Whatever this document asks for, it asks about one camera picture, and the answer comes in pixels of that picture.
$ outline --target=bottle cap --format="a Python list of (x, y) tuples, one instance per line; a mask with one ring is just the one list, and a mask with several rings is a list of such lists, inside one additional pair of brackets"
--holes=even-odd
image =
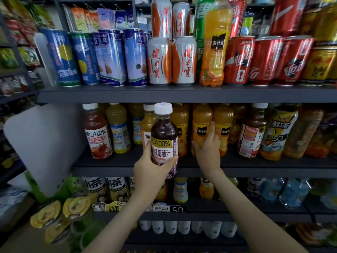
[(97, 103), (91, 103), (91, 104), (82, 104), (84, 110), (91, 110), (98, 108)]
[(144, 104), (144, 110), (145, 111), (154, 111), (154, 104), (152, 104), (152, 103)]
[(154, 113), (159, 115), (171, 114), (172, 113), (171, 103), (157, 103), (154, 105)]
[(268, 107), (268, 103), (253, 103), (252, 107), (266, 109)]

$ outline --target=coca-cola can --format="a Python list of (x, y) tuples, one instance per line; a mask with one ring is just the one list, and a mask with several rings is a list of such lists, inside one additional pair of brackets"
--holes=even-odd
[(290, 36), (283, 39), (274, 83), (292, 86), (296, 82), (309, 57), (314, 38), (309, 35)]
[(152, 35), (172, 39), (172, 4), (170, 0), (152, 0)]
[(172, 45), (168, 38), (149, 38), (147, 62), (150, 84), (166, 85), (172, 82)]
[(243, 85), (247, 82), (255, 46), (254, 36), (234, 36), (228, 41), (224, 83)]
[(173, 38), (188, 36), (190, 30), (191, 9), (189, 3), (175, 3), (173, 5)]
[(265, 36), (255, 40), (255, 51), (248, 77), (252, 85), (269, 85), (276, 72), (282, 43), (282, 36)]
[(196, 82), (196, 39), (180, 36), (172, 45), (172, 81), (177, 85)]
[(247, 7), (246, 0), (228, 0), (232, 7), (233, 20), (232, 27), (230, 29), (230, 38), (236, 35), (240, 35), (243, 18)]
[(307, 0), (276, 0), (269, 35), (295, 35)]

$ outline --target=person's left hand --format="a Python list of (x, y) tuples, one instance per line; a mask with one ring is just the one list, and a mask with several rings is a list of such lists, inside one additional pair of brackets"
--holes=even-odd
[(146, 206), (154, 201), (168, 173), (178, 161), (178, 156), (176, 155), (171, 157), (162, 166), (158, 166), (151, 161), (151, 156), (152, 144), (151, 140), (149, 140), (143, 155), (133, 168), (135, 193), (137, 193), (137, 197), (143, 199)]

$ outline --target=forearm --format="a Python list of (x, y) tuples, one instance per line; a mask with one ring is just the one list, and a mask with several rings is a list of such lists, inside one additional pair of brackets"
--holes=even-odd
[(119, 253), (134, 224), (148, 207), (134, 192), (128, 203), (100, 232), (83, 253)]
[(221, 171), (209, 174), (254, 253), (307, 253), (290, 235), (262, 213)]

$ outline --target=gold can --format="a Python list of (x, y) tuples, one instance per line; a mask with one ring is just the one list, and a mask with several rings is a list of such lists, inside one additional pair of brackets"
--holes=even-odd
[(300, 82), (306, 86), (321, 86), (327, 79), (337, 54), (337, 46), (318, 46), (311, 49)]
[(298, 27), (299, 35), (310, 35), (311, 26), (321, 8), (310, 9), (303, 13), (300, 26)]
[(317, 25), (313, 24), (316, 46), (337, 45), (337, 3), (323, 7), (317, 17)]

